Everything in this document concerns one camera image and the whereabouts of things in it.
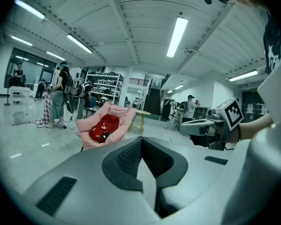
checkered blanket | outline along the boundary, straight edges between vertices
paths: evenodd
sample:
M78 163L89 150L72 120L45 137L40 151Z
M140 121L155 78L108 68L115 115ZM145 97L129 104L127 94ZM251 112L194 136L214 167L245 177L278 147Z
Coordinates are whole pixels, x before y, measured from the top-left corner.
M50 122L50 109L51 109L51 94L47 93L44 105L44 118L32 121L37 125L37 128L42 128Z

pink cushion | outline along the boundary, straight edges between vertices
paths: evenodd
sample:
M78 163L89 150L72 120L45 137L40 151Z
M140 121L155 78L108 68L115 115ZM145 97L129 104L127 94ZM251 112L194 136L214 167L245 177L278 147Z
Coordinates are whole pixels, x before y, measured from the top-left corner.
M91 149L101 147L110 143L118 142L125 139L125 134L129 128L132 118L136 109L130 109L126 107L118 107L111 103L105 103L94 115L87 119L81 119L76 122L80 138L82 139L82 146L84 149ZM90 129L96 125L101 118L111 114L119 117L119 128L113 132L105 141L105 143L98 143L89 136Z

railing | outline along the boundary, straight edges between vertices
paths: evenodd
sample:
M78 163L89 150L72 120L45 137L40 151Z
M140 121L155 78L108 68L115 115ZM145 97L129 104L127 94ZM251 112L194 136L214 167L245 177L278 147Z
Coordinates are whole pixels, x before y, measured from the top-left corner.
M140 85L140 86L147 86L149 80L137 79L137 78L129 78L130 84Z
M150 96L152 81L153 81L153 79L151 80L151 83L150 83L150 85L149 85L148 94L146 95L146 100L145 100L145 105L144 105L144 111L147 110L147 105L148 105L148 100L149 100L149 96Z
M165 78L161 81L161 87L160 87L160 88L163 87L163 85L164 85L165 82L169 79L169 77L170 77L170 74L167 74L167 75L165 76Z
M160 112L163 112L164 95L163 90L160 90Z

round table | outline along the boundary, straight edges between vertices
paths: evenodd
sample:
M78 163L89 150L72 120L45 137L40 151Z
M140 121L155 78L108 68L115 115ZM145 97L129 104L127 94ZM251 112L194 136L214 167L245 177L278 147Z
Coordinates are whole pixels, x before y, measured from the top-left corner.
M136 110L135 116L134 116L134 118L132 120L130 128L132 127L132 125L134 123L134 120L136 119L136 116L137 116L138 113L141 114L141 136L143 137L144 136L144 117L145 117L144 115L151 115L151 113L146 112L146 111L142 111L142 110Z

staircase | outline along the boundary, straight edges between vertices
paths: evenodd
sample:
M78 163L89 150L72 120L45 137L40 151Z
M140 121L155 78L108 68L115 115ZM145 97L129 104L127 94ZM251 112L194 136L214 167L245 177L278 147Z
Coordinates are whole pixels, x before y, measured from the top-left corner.
M151 88L146 111L160 115L160 90Z

